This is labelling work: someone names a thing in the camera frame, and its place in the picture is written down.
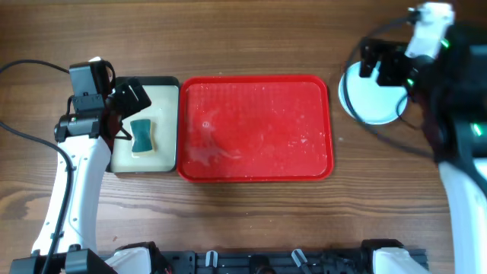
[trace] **green light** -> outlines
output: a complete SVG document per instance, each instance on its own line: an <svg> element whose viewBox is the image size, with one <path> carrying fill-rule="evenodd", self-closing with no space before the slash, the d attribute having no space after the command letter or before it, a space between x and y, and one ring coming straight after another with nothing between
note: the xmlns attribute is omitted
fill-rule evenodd
<svg viewBox="0 0 487 274"><path fill-rule="evenodd" d="M472 124L472 128L473 128L473 130L475 130L475 133L477 134L477 136L482 135L482 130L480 130L480 126L478 124Z"/></svg>
<svg viewBox="0 0 487 274"><path fill-rule="evenodd" d="M444 46L445 49L450 47L450 42L448 42L448 40L446 40L446 39L443 39L441 41L441 44Z"/></svg>

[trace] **green sponge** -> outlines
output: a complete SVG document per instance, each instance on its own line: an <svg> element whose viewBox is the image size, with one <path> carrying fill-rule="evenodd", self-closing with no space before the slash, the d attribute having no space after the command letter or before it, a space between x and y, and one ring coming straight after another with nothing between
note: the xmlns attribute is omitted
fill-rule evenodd
<svg viewBox="0 0 487 274"><path fill-rule="evenodd" d="M138 119L130 122L133 134L132 156L140 157L154 153L152 141L152 122L149 119Z"/></svg>

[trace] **black clamp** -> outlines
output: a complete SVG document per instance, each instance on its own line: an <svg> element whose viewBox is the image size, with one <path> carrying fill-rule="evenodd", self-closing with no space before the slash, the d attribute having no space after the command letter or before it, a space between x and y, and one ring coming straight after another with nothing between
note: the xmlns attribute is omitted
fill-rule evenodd
<svg viewBox="0 0 487 274"><path fill-rule="evenodd" d="M352 254L340 254L339 252L325 251L320 258L323 265L323 273L329 274L355 274L363 273L362 268L356 263Z"/></svg>
<svg viewBox="0 0 487 274"><path fill-rule="evenodd" d="M374 251L384 247L404 248L404 245L396 239L371 239L362 241L362 265L368 271L368 273L374 273L372 265Z"/></svg>
<svg viewBox="0 0 487 274"><path fill-rule="evenodd" d="M205 267L212 268L212 273L218 273L218 252L210 250L205 256Z"/></svg>
<svg viewBox="0 0 487 274"><path fill-rule="evenodd" d="M367 39L361 45L360 77L371 77L380 60L377 84L402 86L411 72L411 59L404 55L407 43Z"/></svg>
<svg viewBox="0 0 487 274"><path fill-rule="evenodd" d="M109 96L110 109L126 118L150 107L152 102L137 78L128 78Z"/></svg>
<svg viewBox="0 0 487 274"><path fill-rule="evenodd" d="M173 268L166 260L164 256L162 256L161 251L159 248L155 246L154 242L142 242L137 244L128 244L122 247L119 247L115 250L121 251L130 248L136 247L144 247L149 250L149 254L151 256L151 274L172 274Z"/></svg>
<svg viewBox="0 0 487 274"><path fill-rule="evenodd" d="M295 249L291 253L291 258L294 260L296 266L301 269L304 274L311 274L310 268L307 266L307 259L301 249Z"/></svg>

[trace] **wooden table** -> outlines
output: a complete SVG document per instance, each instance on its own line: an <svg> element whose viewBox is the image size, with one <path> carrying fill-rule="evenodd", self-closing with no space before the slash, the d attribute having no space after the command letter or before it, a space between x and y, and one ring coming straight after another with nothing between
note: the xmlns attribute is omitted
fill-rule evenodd
<svg viewBox="0 0 487 274"><path fill-rule="evenodd" d="M342 65L372 27L405 15L407 1L165 1L0 7L0 63L42 59L63 67L102 56L117 75L314 74L330 89L336 167L316 183L191 184L176 173L105 174L101 252L155 241L162 250L292 250L357 247L396 238L428 251L434 272L453 272L450 216L433 163L397 151L342 109ZM461 2L459 18L487 25L485 2ZM409 39L411 30L389 39ZM0 119L53 141L72 94L69 78L22 65L0 78ZM417 107L406 117L420 122ZM400 123L392 136L427 148ZM56 153L0 132L0 271L29 256L46 216Z"/></svg>

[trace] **black cable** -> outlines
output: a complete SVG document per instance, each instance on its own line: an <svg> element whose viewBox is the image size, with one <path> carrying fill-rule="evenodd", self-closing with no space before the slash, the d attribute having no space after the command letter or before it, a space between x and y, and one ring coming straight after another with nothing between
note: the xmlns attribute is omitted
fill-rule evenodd
<svg viewBox="0 0 487 274"><path fill-rule="evenodd" d="M404 96L399 100L399 102L397 102L397 105L396 105L396 114L397 114L397 117L399 118L399 120L401 122L403 122L406 126L408 126L409 128L411 129L414 129L414 130L421 130L421 126L415 126L413 124L411 124L409 121L405 120L403 118L403 116L401 115L401 113L399 113L399 108L401 107L401 104L404 102L404 100L406 100L408 98L408 94L404 94Z"/></svg>
<svg viewBox="0 0 487 274"><path fill-rule="evenodd" d="M51 63L40 61L40 60L31 60L31 59L18 60L18 61L10 62L7 65L4 65L3 67L0 68L0 73L4 72L6 69L8 69L14 65L19 65L19 64L47 65L47 66L49 66L53 69L57 69L61 72L69 73L69 71L67 69L61 68L57 65L53 65ZM60 147L58 147L57 145L54 145L51 142L37 138L37 137L32 136L32 135L28 135L28 134L19 132L15 129L12 129L11 127L5 125L2 121L0 121L0 127L2 127L3 129L6 129L7 131L9 131L9 132L11 132L17 136L20 136L22 138L25 138L25 139L28 139L28 140L31 140L34 142L38 142L38 143L43 144L43 145L47 145L48 147L50 147L50 148L54 149L55 151L57 151L58 153L60 153L60 155L64 158L64 162L66 163L66 172L68 173L67 174L67 180L66 180L66 189L64 192L64 196L62 197L61 209L59 211L58 221L56 222L56 228L54 229L53 241L51 242L51 246L49 248L49 252L47 253L46 262L44 263L44 267L43 267L43 271L42 271L42 274L47 274L49 272L49 265L50 265L51 260L53 258L54 250L56 249L59 238L60 238L60 233L61 233L61 229L62 229L62 221L64 220L64 217L66 216L66 210L68 208L68 199L69 199L69 194L71 192L71 186L72 186L72 181L73 181L73 178L72 178L73 167L72 167L72 163L71 163L71 158Z"/></svg>
<svg viewBox="0 0 487 274"><path fill-rule="evenodd" d="M71 101L73 101L73 98L75 96L74 95L71 95L69 98L68 98L68 109L66 110L66 116L69 115L69 112L71 111Z"/></svg>
<svg viewBox="0 0 487 274"><path fill-rule="evenodd" d="M112 82L111 82L111 89L115 88L116 85L116 75L115 75L115 69L112 66L112 63L105 61L105 66L108 67L112 71Z"/></svg>
<svg viewBox="0 0 487 274"><path fill-rule="evenodd" d="M345 102L347 104L347 107L350 110L350 113L352 113L353 117L357 120L358 124L361 125L362 128L367 130L369 133L377 136L377 139L381 140L382 142L387 143L390 146L393 146L394 148L398 148L402 151L405 151L405 152L408 152L408 153L411 153L414 155L418 155L421 157L433 159L432 153L430 153L428 151L424 151L424 150L419 149L419 148L413 148L413 147L410 147L408 145L404 145L402 142L398 142L398 141L391 139L385 135L382 135L377 130L375 130L371 125L364 122L364 120L357 114L357 112L353 108L352 102L350 102L349 90L347 87L348 86L347 74L348 74L348 70L349 70L350 66L352 65L353 58L355 57L357 52L360 50L361 46L364 43L366 43L367 39L369 39L370 37L376 36L378 34L385 33L386 31L388 31L391 28L398 27L398 26L403 25L404 23L415 20L415 19L417 19L418 15L419 14L417 12L415 12L406 18L399 18L399 19L391 21L390 23L388 23L384 26L377 27L376 29L372 30L366 37L363 37L358 42L357 46L355 46L355 48L352 50L349 58L347 59L347 62L345 63L345 74L343 75L343 81L344 81L344 85L343 85L343 95L344 96L343 97L345 98Z"/></svg>

